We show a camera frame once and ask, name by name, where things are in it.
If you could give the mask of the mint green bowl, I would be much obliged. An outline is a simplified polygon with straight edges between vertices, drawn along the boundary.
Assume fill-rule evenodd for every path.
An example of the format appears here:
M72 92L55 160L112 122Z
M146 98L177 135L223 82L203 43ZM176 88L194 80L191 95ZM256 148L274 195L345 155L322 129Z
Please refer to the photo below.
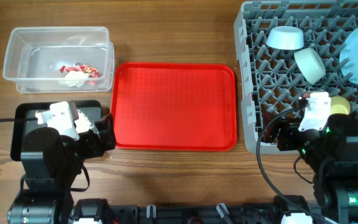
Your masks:
M294 53L295 62L306 81L314 85L326 74L326 69L316 51L305 48Z

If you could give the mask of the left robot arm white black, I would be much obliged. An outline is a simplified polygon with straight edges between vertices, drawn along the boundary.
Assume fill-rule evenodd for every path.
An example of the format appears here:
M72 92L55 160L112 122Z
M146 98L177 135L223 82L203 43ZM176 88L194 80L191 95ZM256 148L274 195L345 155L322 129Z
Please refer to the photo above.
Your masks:
M37 128L22 140L25 174L8 213L8 223L70 223L74 206L72 186L77 175L88 171L84 161L114 149L113 117L94 124L97 131L81 133L77 140L55 128Z

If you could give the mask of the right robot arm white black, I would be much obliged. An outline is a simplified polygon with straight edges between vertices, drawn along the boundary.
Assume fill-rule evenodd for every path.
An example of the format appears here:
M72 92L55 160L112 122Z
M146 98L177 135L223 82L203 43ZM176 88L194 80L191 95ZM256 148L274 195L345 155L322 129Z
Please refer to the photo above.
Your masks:
M331 115L320 130L301 132L299 119L278 114L264 127L258 142L277 138L280 151L298 151L314 172L313 195L320 217L336 223L358 223L358 119Z

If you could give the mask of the red snack wrapper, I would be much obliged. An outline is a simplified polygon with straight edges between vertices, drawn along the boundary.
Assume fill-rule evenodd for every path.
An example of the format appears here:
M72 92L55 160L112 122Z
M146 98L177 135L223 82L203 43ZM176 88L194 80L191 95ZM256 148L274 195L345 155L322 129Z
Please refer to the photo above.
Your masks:
M99 77L99 71L96 68L93 68L88 65L81 64L81 63L76 63L73 66L64 65L60 69L60 72L62 74L64 74L64 76L70 71L88 73L90 79Z

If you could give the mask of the yellow plastic cup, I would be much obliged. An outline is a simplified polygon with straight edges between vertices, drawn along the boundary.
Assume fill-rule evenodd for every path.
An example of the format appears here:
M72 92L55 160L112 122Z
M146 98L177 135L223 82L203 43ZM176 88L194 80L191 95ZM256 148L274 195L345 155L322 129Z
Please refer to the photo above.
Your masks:
M350 103L341 96L334 96L331 98L331 111L332 114L346 114L349 115L351 112Z

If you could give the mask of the white tissue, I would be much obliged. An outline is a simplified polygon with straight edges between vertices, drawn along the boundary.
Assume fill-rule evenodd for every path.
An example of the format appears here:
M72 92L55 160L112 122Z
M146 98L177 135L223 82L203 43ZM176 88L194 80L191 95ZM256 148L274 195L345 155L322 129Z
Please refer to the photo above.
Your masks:
M65 75L63 80L59 81L59 84L66 85L69 87L81 87L85 84L86 80L89 78L88 73L70 71Z

